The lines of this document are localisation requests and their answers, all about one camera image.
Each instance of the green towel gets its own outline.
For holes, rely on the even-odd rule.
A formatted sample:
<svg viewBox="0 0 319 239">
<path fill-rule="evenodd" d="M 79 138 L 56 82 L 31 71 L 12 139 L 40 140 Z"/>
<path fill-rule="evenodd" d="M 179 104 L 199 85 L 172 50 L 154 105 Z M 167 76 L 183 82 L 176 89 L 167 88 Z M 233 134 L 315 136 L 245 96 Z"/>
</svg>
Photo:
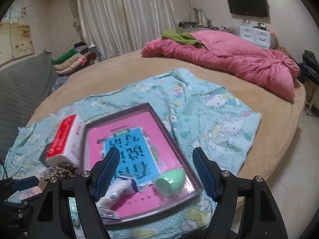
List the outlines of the green towel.
<svg viewBox="0 0 319 239">
<path fill-rule="evenodd" d="M 57 60 L 53 60 L 52 63 L 54 65 L 59 65 L 61 63 L 64 63 L 66 60 L 68 60 L 70 57 L 74 56 L 77 53 L 78 51 L 76 51 L 74 48 L 70 49 L 68 52 L 60 56 Z"/>
<path fill-rule="evenodd" d="M 195 39 L 193 36 L 191 36 L 188 32 L 184 33 L 176 33 L 172 30 L 165 30 L 162 35 L 162 39 L 171 39 L 179 44 L 182 45 L 190 45 L 197 48 L 202 48 L 202 43 Z"/>
</svg>

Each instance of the window curtain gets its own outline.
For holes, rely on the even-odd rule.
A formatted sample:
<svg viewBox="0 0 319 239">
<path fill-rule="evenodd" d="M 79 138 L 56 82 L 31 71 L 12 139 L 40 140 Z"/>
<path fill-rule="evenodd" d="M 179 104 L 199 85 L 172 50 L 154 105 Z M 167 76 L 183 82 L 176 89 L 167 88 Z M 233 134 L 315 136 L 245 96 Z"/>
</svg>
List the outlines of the window curtain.
<svg viewBox="0 0 319 239">
<path fill-rule="evenodd" d="M 175 29 L 172 0 L 76 0 L 83 37 L 104 59 L 141 49 Z"/>
</svg>

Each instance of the tiled floor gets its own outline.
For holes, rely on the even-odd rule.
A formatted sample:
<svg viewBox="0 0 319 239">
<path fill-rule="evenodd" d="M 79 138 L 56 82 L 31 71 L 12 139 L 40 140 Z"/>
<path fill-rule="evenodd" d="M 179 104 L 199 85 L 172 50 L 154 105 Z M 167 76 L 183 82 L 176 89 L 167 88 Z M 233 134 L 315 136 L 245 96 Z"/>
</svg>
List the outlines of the tiled floor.
<svg viewBox="0 0 319 239">
<path fill-rule="evenodd" d="M 303 112 L 292 143 L 267 184 L 281 211 L 288 238 L 299 238 L 319 206 L 318 117 Z M 235 215 L 234 231 L 238 230 L 240 211 Z"/>
</svg>

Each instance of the bolt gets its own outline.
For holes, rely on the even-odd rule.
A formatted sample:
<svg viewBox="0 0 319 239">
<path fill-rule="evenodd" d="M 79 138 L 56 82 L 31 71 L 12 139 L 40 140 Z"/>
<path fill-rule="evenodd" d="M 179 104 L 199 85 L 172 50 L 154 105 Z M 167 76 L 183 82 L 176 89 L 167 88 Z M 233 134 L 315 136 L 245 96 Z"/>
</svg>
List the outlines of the bolt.
<svg viewBox="0 0 319 239">
<path fill-rule="evenodd" d="M 221 175 L 224 176 L 224 177 L 229 177 L 230 176 L 230 171 L 224 170 L 224 171 L 221 172 Z"/>
<path fill-rule="evenodd" d="M 50 179 L 50 182 L 51 182 L 51 183 L 55 183 L 57 180 L 58 180 L 57 177 L 52 177 L 52 178 Z"/>
<path fill-rule="evenodd" d="M 264 180 L 264 178 L 261 177 L 261 176 L 259 176 L 259 175 L 256 176 L 255 179 L 256 179 L 256 181 L 258 181 L 258 182 L 262 182 L 262 181 Z"/>
<path fill-rule="evenodd" d="M 90 174 L 91 173 L 89 171 L 84 171 L 84 172 L 82 172 L 82 177 L 84 177 L 84 178 L 89 177 Z"/>
</svg>

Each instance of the red and white box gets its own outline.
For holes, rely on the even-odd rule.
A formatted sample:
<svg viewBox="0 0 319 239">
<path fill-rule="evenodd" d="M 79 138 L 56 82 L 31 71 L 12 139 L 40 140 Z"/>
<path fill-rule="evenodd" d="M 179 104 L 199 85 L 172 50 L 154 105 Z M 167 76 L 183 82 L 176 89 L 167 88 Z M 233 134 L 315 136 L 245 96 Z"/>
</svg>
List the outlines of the red and white box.
<svg viewBox="0 0 319 239">
<path fill-rule="evenodd" d="M 71 163 L 80 166 L 81 145 L 85 124 L 77 115 L 64 119 L 55 134 L 53 142 L 47 151 L 45 161 L 51 167 Z"/>
</svg>

